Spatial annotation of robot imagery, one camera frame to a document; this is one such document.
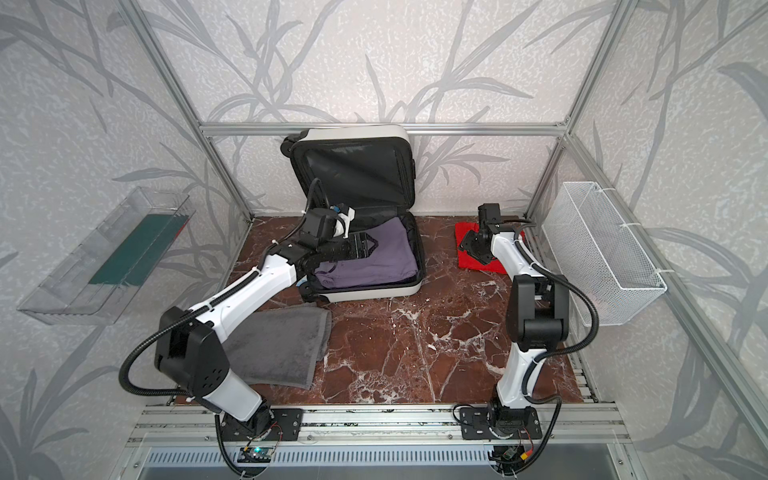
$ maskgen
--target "leaf pattern wallpaper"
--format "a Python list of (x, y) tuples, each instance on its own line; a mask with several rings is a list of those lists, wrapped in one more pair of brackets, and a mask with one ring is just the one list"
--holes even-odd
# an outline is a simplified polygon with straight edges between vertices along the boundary
[[(104, 478), (146, 399), (117, 370), (169, 306), (215, 291), (248, 225), (117, 5), (0, 5), (0, 478)], [(47, 326), (16, 310), (136, 186), (197, 211), (113, 326)], [(135, 381), (167, 385), (140, 360)]]
[[(768, 392), (765, 45), (764, 0), (639, 2), (576, 134)], [(663, 300), (602, 329), (584, 358), (651, 478), (768, 478)]]
[[(141, 4), (207, 122), (563, 121), (614, 8), (614, 0)], [(217, 139), (257, 213), (303, 205), (278, 140)], [(411, 143), (414, 211), (472, 214), (490, 200), (525, 211), (554, 138)]]

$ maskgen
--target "white wire basket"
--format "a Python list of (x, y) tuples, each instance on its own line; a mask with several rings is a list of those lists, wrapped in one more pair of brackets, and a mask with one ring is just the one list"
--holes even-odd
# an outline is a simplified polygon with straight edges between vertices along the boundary
[[(601, 326), (623, 325), (667, 291), (631, 226), (595, 182), (564, 182), (542, 230), (560, 271), (594, 302)], [(587, 307), (572, 298), (590, 326)]]

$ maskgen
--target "suitcase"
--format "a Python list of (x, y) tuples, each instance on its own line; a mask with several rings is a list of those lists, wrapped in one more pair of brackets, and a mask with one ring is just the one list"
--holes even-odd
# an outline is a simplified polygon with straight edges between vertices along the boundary
[[(280, 146), (304, 194), (315, 177), (332, 205), (355, 209), (349, 231), (361, 231), (397, 216), (408, 234), (418, 273), (398, 283), (327, 289), (311, 273), (298, 286), (307, 302), (343, 302), (408, 296), (419, 291), (426, 272), (424, 246), (414, 216), (415, 163), (408, 134), (399, 125), (314, 128), (289, 135)], [(321, 204), (319, 194), (315, 205)]]

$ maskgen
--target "red cloth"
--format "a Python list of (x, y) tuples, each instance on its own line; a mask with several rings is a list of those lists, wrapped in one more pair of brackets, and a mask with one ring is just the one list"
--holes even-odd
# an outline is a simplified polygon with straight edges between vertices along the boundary
[(507, 273), (504, 270), (504, 266), (498, 260), (493, 260), (488, 265), (483, 265), (474, 258), (470, 257), (468, 253), (462, 252), (458, 249), (458, 245), (464, 239), (464, 235), (470, 230), (478, 231), (480, 226), (476, 223), (459, 222), (456, 224), (456, 251), (458, 252), (458, 267), (469, 268), (472, 270), (484, 270), (486, 272)]

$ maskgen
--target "purple cloth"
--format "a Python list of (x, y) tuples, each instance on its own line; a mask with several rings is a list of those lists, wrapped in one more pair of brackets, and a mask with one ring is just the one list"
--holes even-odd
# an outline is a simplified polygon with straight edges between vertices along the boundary
[(418, 273), (406, 228), (398, 217), (366, 232), (379, 242), (370, 257), (322, 262), (315, 270), (321, 285), (325, 288), (381, 285), (399, 282)]

